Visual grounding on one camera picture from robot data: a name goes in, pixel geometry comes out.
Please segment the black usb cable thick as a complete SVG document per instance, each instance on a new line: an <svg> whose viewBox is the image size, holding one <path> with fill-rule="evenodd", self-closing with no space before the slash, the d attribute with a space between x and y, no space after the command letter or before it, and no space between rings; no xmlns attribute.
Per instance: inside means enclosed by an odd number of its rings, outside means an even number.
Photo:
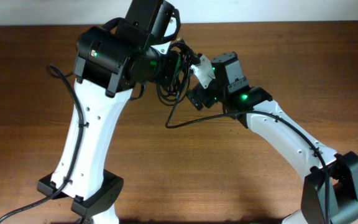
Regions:
<svg viewBox="0 0 358 224"><path fill-rule="evenodd" d="M168 46L162 71L156 78L158 100L165 106L173 106L183 100L182 94L190 85L190 68L201 63L200 56L183 39Z"/></svg>

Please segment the black usb cable thin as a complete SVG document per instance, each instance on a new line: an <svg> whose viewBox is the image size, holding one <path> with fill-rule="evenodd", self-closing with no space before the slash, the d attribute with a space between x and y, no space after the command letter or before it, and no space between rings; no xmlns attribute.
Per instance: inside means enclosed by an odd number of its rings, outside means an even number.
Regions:
<svg viewBox="0 0 358 224"><path fill-rule="evenodd" d="M185 91L186 84L190 77L190 67L200 62L199 56L186 45L183 40L171 44L168 49L171 50L173 48L179 49L180 65L176 72L173 85L164 89L167 93L168 101L173 101L172 97L176 100L179 99L181 94Z"/></svg>

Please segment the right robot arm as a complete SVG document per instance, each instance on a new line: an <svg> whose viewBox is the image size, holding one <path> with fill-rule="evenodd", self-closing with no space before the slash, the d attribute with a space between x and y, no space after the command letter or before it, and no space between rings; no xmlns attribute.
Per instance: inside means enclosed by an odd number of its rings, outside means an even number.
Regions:
<svg viewBox="0 0 358 224"><path fill-rule="evenodd" d="M261 87L250 86L235 52L194 56L199 80L188 93L198 109L220 102L223 115L265 139L303 182L301 207L282 223L352 223L358 219L358 155L339 154L292 120Z"/></svg>

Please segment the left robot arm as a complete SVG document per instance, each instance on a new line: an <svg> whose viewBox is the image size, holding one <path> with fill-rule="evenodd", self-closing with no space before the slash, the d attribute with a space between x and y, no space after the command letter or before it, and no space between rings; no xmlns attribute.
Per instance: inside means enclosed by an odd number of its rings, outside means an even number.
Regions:
<svg viewBox="0 0 358 224"><path fill-rule="evenodd" d="M124 181L104 168L114 128L137 84L171 75L167 50L180 26L169 2L132 1L125 17L80 35L67 140L57 168L37 188L52 199L71 197L81 221L119 221L114 203Z"/></svg>

